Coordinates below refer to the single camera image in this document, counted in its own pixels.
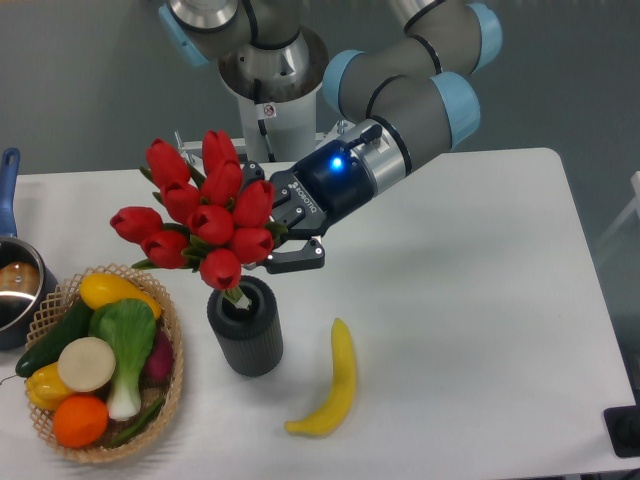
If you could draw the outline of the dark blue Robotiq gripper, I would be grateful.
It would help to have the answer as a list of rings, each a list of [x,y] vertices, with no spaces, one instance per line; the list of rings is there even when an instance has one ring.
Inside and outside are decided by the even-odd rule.
[[[392,128],[376,120],[353,126],[269,178],[275,188],[271,217],[287,228],[283,238],[308,240],[299,250],[273,251],[243,267],[263,267],[269,274],[323,268],[320,236],[410,172],[407,150]],[[240,191],[264,179],[261,165],[247,160]]]

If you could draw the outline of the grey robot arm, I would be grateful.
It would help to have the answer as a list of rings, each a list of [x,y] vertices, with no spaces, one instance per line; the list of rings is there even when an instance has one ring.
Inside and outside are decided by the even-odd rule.
[[[376,54],[330,56],[297,1],[167,1],[159,17],[195,66],[216,62],[236,97],[247,181],[270,162],[273,219],[301,249],[270,273],[319,268],[321,239],[344,217],[472,135],[481,118],[468,76],[502,46],[495,13],[467,1],[394,1],[403,38]]]

